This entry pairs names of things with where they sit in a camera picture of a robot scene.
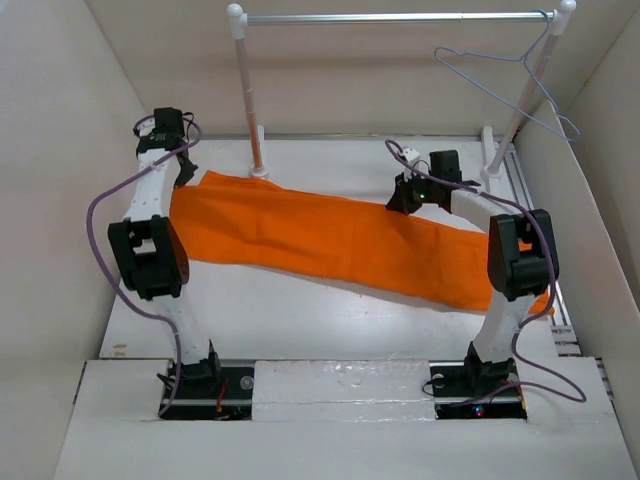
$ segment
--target horizontal metal bar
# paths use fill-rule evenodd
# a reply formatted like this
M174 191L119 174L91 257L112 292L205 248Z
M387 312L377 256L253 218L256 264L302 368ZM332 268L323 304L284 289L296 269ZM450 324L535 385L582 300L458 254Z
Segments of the horizontal metal bar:
M554 12L547 12L553 20ZM540 12L515 13L370 13L339 15L248 15L247 25L353 25L377 23L443 23L462 21L544 22Z

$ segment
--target beige wall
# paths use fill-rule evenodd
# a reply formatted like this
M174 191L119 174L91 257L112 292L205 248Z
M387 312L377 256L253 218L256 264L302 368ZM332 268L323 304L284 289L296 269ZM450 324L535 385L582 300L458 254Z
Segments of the beige wall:
M636 12L570 109L574 145L629 285L640 304L640 12Z
M226 6L231 0L87 0L140 98L193 110L207 133L246 132ZM240 0L253 14L528 11L559 0ZM568 105L639 0L578 0L545 78ZM510 110L435 63L441 44L521 54L540 24L250 28L258 118L267 133L502 131ZM516 101L516 65L464 68Z
M113 299L85 211L136 170L143 108L82 0L0 0L0 45L0 478L46 480Z

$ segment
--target orange fabric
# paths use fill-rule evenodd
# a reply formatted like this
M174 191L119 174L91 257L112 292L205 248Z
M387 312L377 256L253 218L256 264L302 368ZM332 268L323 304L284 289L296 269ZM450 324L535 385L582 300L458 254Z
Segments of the orange fabric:
M214 172L174 191L170 216L195 260L346 280L458 309L489 307L482 233Z

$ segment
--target wire hanger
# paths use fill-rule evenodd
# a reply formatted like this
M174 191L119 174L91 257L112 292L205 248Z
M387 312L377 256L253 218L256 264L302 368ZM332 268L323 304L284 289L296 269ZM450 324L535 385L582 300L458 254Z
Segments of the wire hanger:
M489 55L486 53L477 53L477 52L460 52L458 50L455 50L453 48L450 47L443 47L440 46L438 48L436 48L433 52L433 56L436 58L436 60L438 60L440 63L442 63L444 66L450 68L451 70L453 70L455 73L457 73L458 75L460 75L462 78L464 78L465 80L467 80L468 82L472 83L473 85L475 85L476 87L480 88L481 90L485 91L486 93L488 93L489 95L491 95L493 98L495 98L496 100L499 100L500 102L504 103L505 105L507 105L508 107L510 107L512 110L515 110L516 112L521 113L522 115L524 115L525 117L527 117L529 120L534 121L535 123L537 123L538 125L540 125L541 127L546 128L547 130L549 130L551 133L559 136L560 138L568 141L568 142L575 142L576 140L578 140L578 138L580 138L580 129L564 114L560 113L560 110L558 108L558 104L556 103L556 101L553 99L553 97L551 96L551 94L549 94L549 92L547 91L547 89L544 87L544 85L542 84L542 82L540 81L540 79L535 75L535 73L533 73L533 70L531 70L531 67L529 66L529 56L531 55L531 53L535 50L535 48L538 46L538 44L540 43L540 41L547 35L547 33L549 33L549 29L551 28L551 21L549 20L549 15L547 15L547 12L545 12L544 10L533 10L534 12L539 12L541 13L546 22L547 22L547 26L544 29L544 32L542 32L542 35L540 35L535 42L533 42L533 44L527 49L527 51L520 57L501 57L498 55ZM497 93L493 92L492 90L489 90L487 87L485 87L484 85L482 85L481 83L477 82L476 80L472 79L471 77L469 77L467 74L465 74L464 72L460 71L459 69L457 69L456 67L454 67L453 65L451 65L449 62L447 62L446 60L444 60L442 57L440 57L438 55L438 53L440 51L445 51L445 52L451 52L453 54L455 54L458 57L479 57L479 58L488 58L491 60L500 60L500 61L504 61L504 62L513 62L513 63L520 63L522 62L524 65L524 68L527 70L527 72L529 73L529 76L531 78L533 78L533 80L535 80L536 84L538 85L538 87L540 88L540 90L542 90L542 93L544 93L545 97L547 98L547 100L549 100L551 102L551 104L553 105L553 108L556 111L556 115L558 116L559 119L565 121L567 123L567 125L569 125L571 127L571 129L573 130L573 135L571 137L566 136L562 131L558 131L555 128L547 125L546 123L541 122L540 120L538 120L537 118L534 118L533 116L529 115L527 112L520 110L518 108L517 105L509 102L508 100L506 100L505 98L501 97L500 95L498 95Z

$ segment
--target purple cable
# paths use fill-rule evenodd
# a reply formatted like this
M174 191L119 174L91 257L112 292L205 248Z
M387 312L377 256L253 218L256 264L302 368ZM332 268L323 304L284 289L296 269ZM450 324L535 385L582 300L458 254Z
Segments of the purple cable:
M533 226L533 229L536 232L536 235L538 236L538 238L540 239L540 246L542 247L542 253L544 254L545 260L547 262L547 270L549 272L549 300L547 300L546 305L544 306L544 308L542 309L542 311L540 313L537 313L535 315L532 315L531 317L523 320L520 325L519 325L519 331L517 331L514 335L513 338L511 340L511 350L513 352L513 356L515 358L517 358L518 360L520 360L522 363L526 363L527 365L530 365L534 368L537 368L539 370L542 370L543 372L549 373L550 375L554 375L555 377L559 378L560 380L563 380L564 382L566 382L567 384L569 384L572 388L574 388L576 390L576 392L578 393L578 395L580 395L579 397L573 397L571 395L568 395L564 392L561 392L559 390L553 389L551 387L547 387L546 385L542 385L539 383L534 383L534 382L510 382L507 383L506 385L503 385L499 388L496 388L495 390L482 395L480 397L476 397L476 398L472 398L469 400L465 400L464 402L459 402L459 403L454 403L452 405L454 406L465 406L465 405L471 405L473 403L477 403L481 400L484 400L486 398L490 398L490 397L494 397L495 395L497 395L500 392L503 392L504 390L510 389L510 388L514 388L514 387L518 387L518 386L524 386L524 387L535 387L535 388L540 388L542 390L546 390L547 392L553 393L555 395L559 395L563 398L566 398L567 400L571 400L573 402L578 402L578 403L585 403L587 401L587 396L584 394L584 392L582 391L582 389L576 385L575 382L573 382L572 380L570 380L569 378L567 378L566 376L564 376L563 374L556 372L555 370L552 370L549 367L545 367L544 365L540 365L539 363L535 363L532 362L531 360L528 360L526 358L524 358L522 355L520 355L520 353L518 353L518 349L517 349L517 344L518 344L518 339L520 338L520 332L522 331L522 329L524 327L526 327L527 325L529 325L531 322L533 322L534 320L537 320L539 318L544 317L545 315L547 315L549 313L549 311L551 310L551 308L553 307L553 302L555 301L557 292L556 292L556 274L555 271L553 269L553 261L551 259L551 252L549 250L549 244L547 243L547 240L544 238L544 234L542 233L542 230L540 229L540 225L538 225L538 222L536 222L535 218L533 217L533 215L531 215L531 213L529 213L529 211L527 209L525 209L524 207L522 207L520 204L512 201L512 200L507 200L506 198L500 198L500 197L496 197L495 195L491 195L490 193L486 193L480 190L477 190L473 187L470 187L468 185L460 185L458 183L453 183L453 182L447 182L446 180L441 180L437 177L433 177L431 175L428 175L422 171L420 171L419 169L415 168L414 166L410 165L402 156L402 147L400 146L400 144L394 140L385 140L384 142L385 146L387 147L387 149L389 150L389 152L391 152L391 155L393 155L393 158L395 158L399 163L401 163L405 168L408 168L409 170L411 170L413 173L415 173L416 175L419 175L423 178L426 178L427 180L431 180L432 182L436 182L439 183L440 185L444 185L445 187L449 187L452 190L466 190L468 192L471 193L475 193L477 195L480 195L481 197L484 197L486 199L489 199L493 202L498 202L498 203L502 203L504 205L509 205L510 207L513 207L517 210L519 210L520 212L522 212L522 214L526 217L526 219L529 221L529 223L531 223L531 225Z
M149 120L151 118L153 118L153 115L147 115L146 117L141 118L140 120L138 120L136 122L135 126L133 127L134 131L137 131L138 127L143 122L145 122L145 121L147 121L147 120ZM161 163L166 162L167 160L169 160L174 155L178 155L178 154L180 154L182 152L186 152L190 148L192 148L195 145L197 145L200 142L200 139L202 138L202 130L200 129L200 127L195 122L192 122L192 125L194 126L194 128L198 132L197 136L193 140L193 142L187 143L186 145L183 145L180 148L176 148L175 150L172 150L172 151L168 152L166 155L162 156L161 158L159 158L158 160L156 160L155 162L153 162L151 165L149 165L148 167L144 168L143 170L140 170L138 173L136 173L132 177L129 177L124 182L119 183L115 187L110 188L109 190L107 190L106 192L102 192L100 195L98 195L96 198L93 199L93 201L89 205L89 208L87 209L87 220L86 220L87 225L86 226L87 226L87 237L89 238L89 246L91 247L91 251L93 252L93 256L96 258L96 262L98 262L98 266L100 267L100 270L102 270L102 273L104 274L104 276L106 277L107 281L111 285L111 288L113 288L113 290L116 292L116 295L118 295L118 297L120 297L120 299L124 302L124 304L127 307L129 307L131 310L133 310L133 312L137 313L141 317L148 318L149 320L158 320L160 322L164 322L167 325L169 325L169 328L171 328L173 336L175 337L175 342L176 342L176 376L175 376L175 382L173 383L173 388L171 389L171 394L169 395L169 401L164 406L164 408L162 410L160 410L160 412L158 412L158 416L162 416L167 410L169 410L169 408L171 408L171 404L175 400L176 393L178 392L178 384L180 383L180 375L182 374L182 347L180 345L180 332L178 332L178 327L173 322L173 320L171 320L170 318L165 317L163 315L157 315L157 314L145 312L144 310L142 310L141 308L136 306L129 299L129 297L127 297L126 293L124 293L124 291L120 288L118 280L109 271L109 267L107 267L107 264L105 263L104 258L102 257L102 254L100 253L100 250L98 249L98 243L96 242L96 236L95 236L95 233L93 231L93 214L94 214L94 211L95 211L96 207L98 206L98 204L102 200L107 198L108 196L113 195L118 190L121 190L124 187L126 187L127 185L131 185L133 182L135 182L135 181L139 180L140 178L144 177L154 167L160 165Z

